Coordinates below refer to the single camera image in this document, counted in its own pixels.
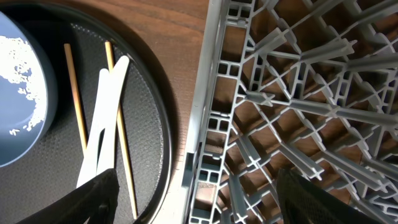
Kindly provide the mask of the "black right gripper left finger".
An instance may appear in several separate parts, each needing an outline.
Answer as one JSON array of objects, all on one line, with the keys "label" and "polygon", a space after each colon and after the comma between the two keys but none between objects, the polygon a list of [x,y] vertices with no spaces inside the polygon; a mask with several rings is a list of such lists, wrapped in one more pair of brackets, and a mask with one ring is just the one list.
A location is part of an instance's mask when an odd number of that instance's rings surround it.
[{"label": "black right gripper left finger", "polygon": [[114,222],[118,206],[119,182],[115,169],[107,169],[55,203],[21,220],[26,223]]}]

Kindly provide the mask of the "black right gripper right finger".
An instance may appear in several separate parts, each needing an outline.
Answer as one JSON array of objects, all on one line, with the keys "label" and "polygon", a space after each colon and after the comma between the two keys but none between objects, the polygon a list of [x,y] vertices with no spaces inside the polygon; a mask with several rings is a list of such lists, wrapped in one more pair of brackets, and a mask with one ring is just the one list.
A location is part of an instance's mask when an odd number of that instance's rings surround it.
[{"label": "black right gripper right finger", "polygon": [[279,170],[276,187],[284,224],[377,223],[291,170]]}]

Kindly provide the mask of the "round black serving tray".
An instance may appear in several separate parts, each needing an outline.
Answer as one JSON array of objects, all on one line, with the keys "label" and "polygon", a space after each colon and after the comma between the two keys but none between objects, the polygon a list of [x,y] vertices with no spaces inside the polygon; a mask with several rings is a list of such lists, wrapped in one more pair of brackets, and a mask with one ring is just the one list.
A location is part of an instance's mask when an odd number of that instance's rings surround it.
[{"label": "round black serving tray", "polygon": [[7,2],[1,4],[1,11],[37,39],[54,67],[58,84],[57,113],[48,132],[24,156],[1,168],[1,222],[17,223],[75,189],[83,151],[63,46],[68,43],[72,47],[83,111],[90,125],[98,74],[107,66],[104,43],[110,41],[115,58],[127,55],[131,59],[122,108],[138,211],[134,218],[123,159],[117,153],[119,195],[114,221],[150,223],[170,180],[173,137],[157,85],[134,47],[97,17],[67,6]]}]

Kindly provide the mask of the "dark blue plate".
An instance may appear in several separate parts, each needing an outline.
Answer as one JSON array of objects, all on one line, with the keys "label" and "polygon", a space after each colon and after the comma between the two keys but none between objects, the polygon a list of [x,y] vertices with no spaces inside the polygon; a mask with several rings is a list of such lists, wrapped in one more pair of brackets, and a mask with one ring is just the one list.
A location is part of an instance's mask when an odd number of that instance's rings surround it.
[{"label": "dark blue plate", "polygon": [[43,137],[57,103],[57,79],[44,49],[1,14],[1,166],[20,159]]}]

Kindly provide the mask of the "wooden chopstick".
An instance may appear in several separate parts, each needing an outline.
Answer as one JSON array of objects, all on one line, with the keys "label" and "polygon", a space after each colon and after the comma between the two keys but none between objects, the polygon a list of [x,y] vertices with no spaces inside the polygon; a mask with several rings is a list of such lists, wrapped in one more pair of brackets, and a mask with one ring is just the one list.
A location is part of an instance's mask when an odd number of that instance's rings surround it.
[{"label": "wooden chopstick", "polygon": [[[113,47],[112,47],[110,41],[106,41],[104,43],[104,45],[105,45],[108,68],[111,71],[114,67]],[[120,144],[121,144],[121,154],[123,157],[124,172],[125,172],[125,176],[126,176],[127,189],[129,192],[132,215],[133,215],[133,219],[136,220],[137,219],[136,196],[135,196],[135,191],[134,191],[134,181],[133,181],[131,163],[130,163],[130,158],[129,158],[129,150],[128,150],[128,145],[127,145],[126,130],[125,130],[125,126],[124,126],[124,117],[123,117],[121,104],[119,104],[119,108],[118,108],[117,127],[118,127],[119,140],[120,140]]]},{"label": "wooden chopstick", "polygon": [[66,57],[66,61],[67,61],[68,74],[69,74],[70,85],[71,85],[71,90],[72,90],[73,104],[75,107],[76,120],[78,123],[78,132],[79,132],[79,136],[80,136],[81,148],[83,150],[83,154],[85,154],[86,147],[87,147],[85,120],[83,117],[83,110],[82,110],[81,102],[80,102],[80,93],[79,93],[79,89],[78,89],[75,67],[74,67],[74,63],[73,63],[72,49],[71,49],[70,44],[64,44],[63,47],[64,47],[65,57]]}]

